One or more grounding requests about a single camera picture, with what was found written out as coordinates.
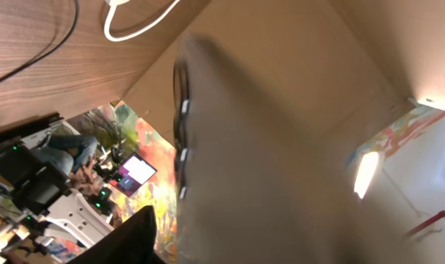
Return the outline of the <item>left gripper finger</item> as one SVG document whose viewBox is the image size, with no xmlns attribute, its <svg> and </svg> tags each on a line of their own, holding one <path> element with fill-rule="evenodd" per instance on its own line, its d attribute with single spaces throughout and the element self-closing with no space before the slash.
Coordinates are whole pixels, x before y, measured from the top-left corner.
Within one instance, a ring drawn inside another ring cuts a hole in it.
<svg viewBox="0 0 445 264">
<path fill-rule="evenodd" d="M 68 264 L 165 264 L 154 251 L 156 235 L 154 207 L 147 205 Z"/>
</svg>

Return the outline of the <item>Galaxy smartphone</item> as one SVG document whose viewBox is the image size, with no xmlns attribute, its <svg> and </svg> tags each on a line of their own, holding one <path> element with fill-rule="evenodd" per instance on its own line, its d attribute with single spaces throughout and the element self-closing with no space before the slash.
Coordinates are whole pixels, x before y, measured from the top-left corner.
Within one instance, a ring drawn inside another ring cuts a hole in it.
<svg viewBox="0 0 445 264">
<path fill-rule="evenodd" d="M 306 135 L 226 51 L 182 41 L 174 64 L 179 263 L 415 263 Z"/>
</svg>

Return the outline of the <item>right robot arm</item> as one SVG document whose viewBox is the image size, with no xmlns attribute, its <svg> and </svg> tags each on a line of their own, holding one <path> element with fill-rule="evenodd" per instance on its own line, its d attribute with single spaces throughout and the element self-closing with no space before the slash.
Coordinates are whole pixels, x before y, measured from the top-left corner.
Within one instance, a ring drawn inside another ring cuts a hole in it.
<svg viewBox="0 0 445 264">
<path fill-rule="evenodd" d="M 18 209 L 62 228 L 87 248 L 113 231 L 82 193 L 69 187 L 62 171 L 23 144 L 0 146 L 0 176 L 12 185 L 7 195 Z"/>
</svg>

